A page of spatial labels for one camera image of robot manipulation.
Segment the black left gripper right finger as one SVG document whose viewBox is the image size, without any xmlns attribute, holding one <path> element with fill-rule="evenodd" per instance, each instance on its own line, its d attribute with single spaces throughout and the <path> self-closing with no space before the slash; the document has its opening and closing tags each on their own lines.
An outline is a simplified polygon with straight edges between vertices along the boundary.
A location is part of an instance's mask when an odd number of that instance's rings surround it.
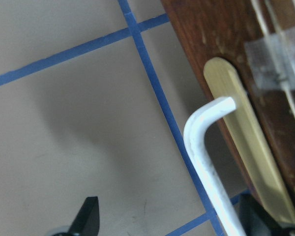
<svg viewBox="0 0 295 236">
<path fill-rule="evenodd" d="M 248 236 L 295 236 L 295 224 L 277 222 L 250 194 L 240 196 L 238 216 Z"/>
</svg>

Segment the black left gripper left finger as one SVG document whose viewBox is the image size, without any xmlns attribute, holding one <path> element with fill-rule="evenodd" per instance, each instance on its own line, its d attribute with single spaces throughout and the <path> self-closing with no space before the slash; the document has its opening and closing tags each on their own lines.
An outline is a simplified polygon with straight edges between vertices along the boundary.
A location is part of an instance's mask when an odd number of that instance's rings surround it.
<svg viewBox="0 0 295 236">
<path fill-rule="evenodd" d="M 67 233 L 70 236 L 97 236 L 99 229 L 98 197 L 87 197 Z"/>
</svg>

